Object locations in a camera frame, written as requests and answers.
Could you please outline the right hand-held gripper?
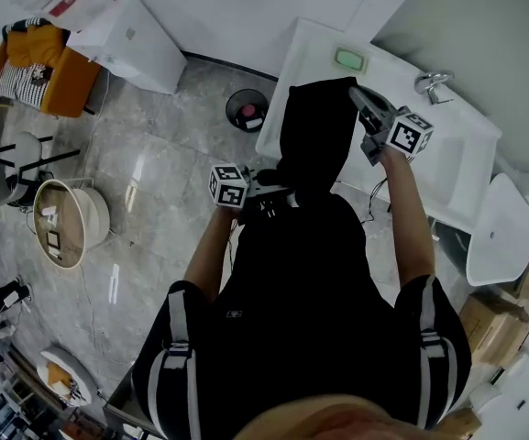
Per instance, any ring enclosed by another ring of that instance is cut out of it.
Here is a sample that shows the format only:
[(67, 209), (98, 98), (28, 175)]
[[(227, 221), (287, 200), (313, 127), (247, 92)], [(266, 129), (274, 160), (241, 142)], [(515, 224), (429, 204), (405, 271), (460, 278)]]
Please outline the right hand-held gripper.
[(410, 158), (425, 150), (435, 129), (431, 123), (406, 106), (396, 109), (386, 97), (366, 86), (351, 86), (348, 96), (359, 111), (358, 121), (365, 129), (360, 148), (372, 166), (379, 162), (386, 146)]

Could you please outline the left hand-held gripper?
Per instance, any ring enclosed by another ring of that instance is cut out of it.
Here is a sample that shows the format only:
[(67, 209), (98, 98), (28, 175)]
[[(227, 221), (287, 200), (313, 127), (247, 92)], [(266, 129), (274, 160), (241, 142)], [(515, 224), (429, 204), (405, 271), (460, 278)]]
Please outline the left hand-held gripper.
[(287, 196), (292, 188), (281, 183), (274, 169), (255, 170), (226, 163), (211, 167), (208, 191), (216, 205), (243, 209), (248, 201)]

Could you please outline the black fabric bag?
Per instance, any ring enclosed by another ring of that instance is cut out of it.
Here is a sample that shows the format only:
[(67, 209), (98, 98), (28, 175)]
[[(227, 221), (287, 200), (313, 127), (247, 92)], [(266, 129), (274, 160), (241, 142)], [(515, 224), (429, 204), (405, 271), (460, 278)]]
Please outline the black fabric bag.
[(331, 190), (353, 137), (358, 109), (349, 89), (357, 85), (349, 76), (289, 88), (277, 171), (296, 193), (310, 198)]

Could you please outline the person's left forearm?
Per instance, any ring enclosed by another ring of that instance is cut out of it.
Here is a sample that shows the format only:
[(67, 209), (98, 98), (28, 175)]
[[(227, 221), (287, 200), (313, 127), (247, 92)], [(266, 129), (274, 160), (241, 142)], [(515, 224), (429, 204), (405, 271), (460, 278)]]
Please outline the person's left forearm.
[(217, 207), (203, 232), (183, 279), (202, 291), (212, 303), (220, 291), (226, 247), (239, 211)]

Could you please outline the person's right forearm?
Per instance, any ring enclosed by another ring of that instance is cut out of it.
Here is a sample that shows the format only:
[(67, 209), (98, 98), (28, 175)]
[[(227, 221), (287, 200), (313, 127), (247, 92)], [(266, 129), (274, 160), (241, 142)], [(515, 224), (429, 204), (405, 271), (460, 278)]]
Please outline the person's right forearm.
[(397, 149), (380, 155), (391, 204), (392, 233), (401, 286), (435, 273), (435, 247), (413, 171)]

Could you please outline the green soap bar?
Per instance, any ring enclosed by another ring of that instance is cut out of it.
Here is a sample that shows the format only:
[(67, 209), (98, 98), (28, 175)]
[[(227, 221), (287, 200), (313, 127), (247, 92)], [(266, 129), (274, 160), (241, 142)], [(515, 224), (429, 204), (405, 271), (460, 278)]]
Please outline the green soap bar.
[(363, 74), (367, 70), (369, 58), (360, 51), (337, 45), (333, 49), (332, 63), (341, 70)]

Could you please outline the chrome faucet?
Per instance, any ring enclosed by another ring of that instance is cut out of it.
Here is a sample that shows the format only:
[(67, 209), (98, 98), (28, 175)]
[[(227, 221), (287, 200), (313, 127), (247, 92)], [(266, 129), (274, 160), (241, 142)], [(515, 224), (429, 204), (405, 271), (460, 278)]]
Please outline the chrome faucet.
[(427, 71), (418, 74), (414, 79), (414, 90), (418, 94), (427, 96), (431, 105), (440, 105), (446, 103), (441, 101), (435, 88), (439, 85), (451, 82), (455, 79), (455, 74), (452, 71)]

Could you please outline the black trash bin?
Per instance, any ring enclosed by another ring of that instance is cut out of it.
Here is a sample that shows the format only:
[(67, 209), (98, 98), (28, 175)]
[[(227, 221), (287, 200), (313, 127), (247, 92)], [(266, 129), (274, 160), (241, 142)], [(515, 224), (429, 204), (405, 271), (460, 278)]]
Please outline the black trash bin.
[(226, 118), (229, 123), (247, 133), (259, 132), (269, 109), (268, 99), (254, 89), (242, 89), (233, 93), (226, 102)]

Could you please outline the white sink vanity cabinet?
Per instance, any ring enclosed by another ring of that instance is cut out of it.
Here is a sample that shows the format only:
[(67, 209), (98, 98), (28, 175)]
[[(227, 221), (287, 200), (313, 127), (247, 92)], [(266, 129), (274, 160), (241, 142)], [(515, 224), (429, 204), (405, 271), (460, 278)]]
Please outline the white sink vanity cabinet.
[(426, 213), (470, 233), (475, 228), (501, 131), (469, 103), (445, 86), (436, 89), (440, 104), (414, 90), (419, 69), (389, 52), (338, 30), (298, 20), (270, 109), (256, 144), (258, 154), (281, 157), (280, 135), (291, 86), (347, 76), (334, 52), (343, 47), (368, 59), (358, 83), (384, 95), (395, 106), (406, 105), (435, 130), (411, 167)]

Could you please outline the person's black clothed body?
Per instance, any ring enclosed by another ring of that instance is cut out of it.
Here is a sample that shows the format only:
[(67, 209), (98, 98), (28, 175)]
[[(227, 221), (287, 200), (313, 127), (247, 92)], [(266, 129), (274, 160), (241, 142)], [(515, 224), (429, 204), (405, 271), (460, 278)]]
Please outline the person's black clothed body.
[(247, 223), (213, 300), (174, 282), (131, 378), (162, 435), (232, 440), (267, 410), (320, 395), (353, 395), (430, 429), (470, 369), (467, 336), (438, 278), (416, 277), (387, 303), (357, 215), (330, 194)]

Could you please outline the white water dispenser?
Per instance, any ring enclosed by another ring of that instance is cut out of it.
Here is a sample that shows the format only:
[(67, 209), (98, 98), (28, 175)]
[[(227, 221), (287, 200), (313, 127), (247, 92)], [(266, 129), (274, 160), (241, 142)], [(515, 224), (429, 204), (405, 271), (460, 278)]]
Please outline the white water dispenser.
[(175, 94), (187, 64), (140, 0), (114, 0), (68, 46), (138, 88)]

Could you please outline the grey chair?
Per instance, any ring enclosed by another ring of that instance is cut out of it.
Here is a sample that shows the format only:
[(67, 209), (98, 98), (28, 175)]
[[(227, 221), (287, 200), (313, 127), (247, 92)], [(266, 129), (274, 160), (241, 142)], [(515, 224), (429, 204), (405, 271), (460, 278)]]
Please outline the grey chair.
[(44, 182), (44, 167), (80, 154), (76, 149), (44, 159), (42, 146), (52, 140), (53, 136), (36, 137), (29, 132), (20, 132), (13, 144), (0, 147), (0, 207), (31, 207)]

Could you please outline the orange cushion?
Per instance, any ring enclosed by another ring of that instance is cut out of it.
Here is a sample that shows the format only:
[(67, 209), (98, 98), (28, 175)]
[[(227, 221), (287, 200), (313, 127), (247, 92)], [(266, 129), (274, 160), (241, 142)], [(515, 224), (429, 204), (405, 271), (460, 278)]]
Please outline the orange cushion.
[(53, 25), (29, 26), (26, 32), (10, 31), (7, 35), (7, 57), (17, 68), (37, 64), (55, 69), (64, 48), (64, 32)]

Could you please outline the white striped pillow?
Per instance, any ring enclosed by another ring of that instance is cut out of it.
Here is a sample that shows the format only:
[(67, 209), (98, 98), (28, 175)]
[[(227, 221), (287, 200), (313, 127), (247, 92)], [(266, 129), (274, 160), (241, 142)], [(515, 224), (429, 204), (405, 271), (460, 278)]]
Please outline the white striped pillow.
[(33, 64), (18, 68), (8, 60), (0, 72), (0, 96), (40, 109), (53, 69)]

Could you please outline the black striped cushion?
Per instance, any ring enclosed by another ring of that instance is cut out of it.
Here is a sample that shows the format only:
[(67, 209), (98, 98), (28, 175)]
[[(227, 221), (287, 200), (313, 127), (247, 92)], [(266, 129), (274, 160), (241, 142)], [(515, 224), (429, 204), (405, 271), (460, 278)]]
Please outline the black striped cushion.
[(29, 28), (36, 27), (40, 28), (42, 26), (49, 25), (50, 22), (42, 17), (30, 17), (17, 21), (13, 24), (7, 24), (2, 28), (2, 34), (5, 38), (10, 32), (27, 32)]

